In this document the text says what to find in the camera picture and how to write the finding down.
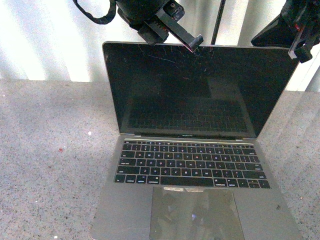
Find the laptop lid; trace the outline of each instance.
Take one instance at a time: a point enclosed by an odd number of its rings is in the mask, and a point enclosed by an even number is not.
[[[284,48],[105,42],[119,131],[255,139],[298,61]]]

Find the laptop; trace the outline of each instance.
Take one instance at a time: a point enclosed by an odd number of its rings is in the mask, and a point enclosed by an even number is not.
[[[121,134],[93,239],[302,239],[256,142],[298,64],[287,49],[102,48]]]

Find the black key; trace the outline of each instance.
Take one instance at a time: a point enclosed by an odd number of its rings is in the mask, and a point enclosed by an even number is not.
[[[221,155],[221,159],[224,162],[231,162],[231,158],[229,155]]]
[[[192,154],[192,156],[193,156],[193,160],[202,160],[201,154],[195,153],[195,154]]]
[[[249,185],[246,179],[238,179],[238,184],[240,188],[248,188]]]
[[[151,175],[160,175],[160,167],[151,167],[150,174]]]
[[[232,162],[241,162],[240,157],[238,155],[231,155]]]
[[[184,154],[183,154],[183,159],[184,159],[184,160],[192,160],[192,154],[190,154],[190,153],[184,153]]]
[[[244,176],[242,175],[242,171],[232,171],[233,177],[236,179],[242,179]]]
[[[245,168],[251,171],[263,171],[261,164],[259,163],[245,163]]]
[[[217,147],[214,150],[216,154],[225,154],[225,151],[223,148]]]
[[[154,153],[154,158],[155,159],[163,159],[164,158],[164,153],[163,152],[155,152]]]
[[[215,165],[217,169],[226,169],[226,165],[224,162],[216,162]]]
[[[121,158],[134,158],[135,152],[134,151],[122,151]]]
[[[195,154],[197,152],[197,148],[194,146],[188,146],[187,150],[190,154]]]
[[[256,150],[251,148],[242,149],[242,152],[245,155],[257,155]]]
[[[178,186],[201,186],[201,187],[214,186],[212,178],[205,178],[205,177],[162,176],[161,184],[178,185]]]
[[[220,156],[220,155],[217,155],[217,154],[213,154],[213,155],[212,155],[212,160],[213,160],[213,161],[221,161],[221,156]]]
[[[226,162],[225,167],[226,167],[226,169],[229,169],[229,170],[236,169],[236,166],[233,162]]]
[[[259,158],[257,156],[250,156],[249,158],[252,163],[260,163]]]
[[[215,149],[213,148],[213,147],[206,147],[205,148],[205,152],[207,153],[207,154],[215,154],[216,152],[215,152]]]
[[[186,162],[185,161],[181,161],[181,160],[177,160],[176,161],[176,166],[177,166],[177,168],[185,168],[186,167]]]
[[[150,167],[141,167],[140,174],[142,175],[149,175],[150,174]]]
[[[136,176],[136,183],[137,184],[145,184],[146,182],[147,182],[147,176],[145,176],[145,175]]]
[[[178,151],[180,153],[186,153],[187,152],[187,147],[186,146],[179,146],[178,147]]]
[[[214,185],[216,187],[226,187],[227,186],[227,181],[224,178],[215,178],[213,181],[214,181]]]
[[[131,144],[123,144],[122,150],[131,150]]]
[[[224,178],[232,178],[232,171],[230,170],[222,170],[222,174]]]
[[[164,146],[164,145],[160,146],[160,152],[168,152],[168,150],[169,150],[168,146]]]
[[[135,166],[136,159],[134,158],[120,158],[119,165],[122,166]]]
[[[225,154],[234,154],[234,151],[232,150],[232,148],[225,148],[224,153]]]
[[[150,151],[146,151],[144,154],[144,157],[146,159],[153,159],[155,157],[155,153],[154,152],[150,152]]]
[[[157,160],[156,161],[157,167],[165,167],[166,166],[166,160]]]
[[[167,160],[166,161],[166,166],[175,168],[176,167],[176,161],[175,160]]]
[[[228,187],[238,187],[237,180],[235,179],[227,179],[226,182],[228,183]]]
[[[207,169],[215,169],[216,168],[215,162],[213,162],[213,161],[206,161],[205,166]]]
[[[140,149],[141,149],[141,145],[138,145],[138,144],[133,144],[133,145],[132,145],[132,150],[134,150],[134,151],[140,151]]]
[[[202,176],[204,177],[212,177],[212,172],[210,169],[202,169]]]
[[[136,161],[137,166],[145,166],[146,165],[146,160],[145,159],[138,159]]]
[[[141,151],[145,151],[145,152],[150,151],[150,146],[149,145],[142,145]]]
[[[185,161],[185,165],[187,168],[195,169],[196,168],[196,162],[195,161]]]
[[[159,152],[159,146],[157,146],[157,145],[151,146],[150,151],[152,151],[152,152]]]
[[[125,177],[125,182],[128,184],[134,184],[136,182],[136,176],[135,175],[127,175]]]
[[[173,152],[173,153],[178,152],[178,147],[177,146],[170,146],[169,147],[169,152]]]
[[[162,167],[162,168],[161,168],[161,175],[169,176],[169,175],[170,175],[170,168],[168,168],[168,167]]]
[[[234,154],[242,154],[241,148],[234,148],[233,152],[234,152]]]
[[[259,180],[260,187],[262,189],[270,189],[270,185],[267,180]]]
[[[206,149],[205,149],[204,147],[197,147],[197,148],[196,148],[196,152],[197,152],[198,154],[203,154],[203,153],[206,152]]]
[[[252,189],[259,189],[260,188],[258,183],[249,183],[249,187]]]
[[[212,174],[215,178],[222,178],[221,170],[212,170]]]
[[[117,174],[117,175],[115,175],[114,182],[115,182],[115,183],[124,183],[124,182],[125,182],[125,179],[126,179],[126,175],[124,175],[124,174]]]
[[[135,158],[136,159],[142,159],[145,157],[145,152],[144,151],[136,151],[135,152]]]
[[[160,183],[160,177],[159,176],[148,176],[146,182],[148,184],[159,184]]]
[[[241,162],[243,162],[243,163],[250,163],[250,158],[249,158],[249,156],[241,155],[241,156],[240,156],[240,159],[241,159]]]
[[[263,171],[242,171],[243,176],[246,179],[266,179],[266,175]]]
[[[202,154],[202,159],[205,161],[211,161],[211,155],[210,154]]]
[[[154,166],[156,165],[156,160],[155,160],[155,159],[148,159],[148,160],[146,161],[146,165],[147,165],[148,167],[154,167]]]
[[[181,169],[180,168],[171,168],[171,175],[180,176],[181,175]]]
[[[164,153],[164,159],[173,159],[174,155],[172,152],[166,152]]]
[[[117,174],[139,174],[140,167],[138,166],[118,166]]]
[[[173,154],[173,159],[176,159],[176,160],[181,160],[182,159],[182,153],[180,152],[177,152],[177,153],[174,153]]]
[[[201,177],[201,170],[200,169],[191,169],[191,173],[193,177]]]
[[[246,170],[245,164],[242,163],[242,162],[236,162],[236,163],[235,163],[235,167],[236,167],[236,169],[238,169],[238,170]]]
[[[196,168],[197,169],[205,169],[206,168],[206,162],[204,161],[196,161]]]
[[[191,170],[189,168],[181,169],[182,176],[191,176]]]

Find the space bar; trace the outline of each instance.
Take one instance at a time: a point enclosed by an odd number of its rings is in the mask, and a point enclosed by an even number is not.
[[[202,186],[213,187],[214,181],[212,178],[204,177],[178,177],[178,176],[162,176],[160,183],[163,185],[178,185],[178,186]]]

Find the black cable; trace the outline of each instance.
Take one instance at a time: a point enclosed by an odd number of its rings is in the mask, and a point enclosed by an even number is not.
[[[96,18],[94,16],[92,16],[91,13],[86,12],[78,3],[78,0],[73,0],[74,4],[76,5],[76,7],[84,14],[86,15],[86,17],[88,19],[90,19],[92,22],[96,23],[96,24],[108,24],[110,23],[116,16],[116,0],[110,0],[110,8],[109,11],[107,13],[107,15],[100,17],[100,18]]]
[[[221,0],[220,6],[219,6],[219,11],[218,11],[218,16],[216,17],[213,36],[212,36],[212,40],[211,40],[212,45],[216,44],[217,35],[218,35],[219,27],[220,27],[222,14],[224,12],[225,4],[226,4],[226,0]]]

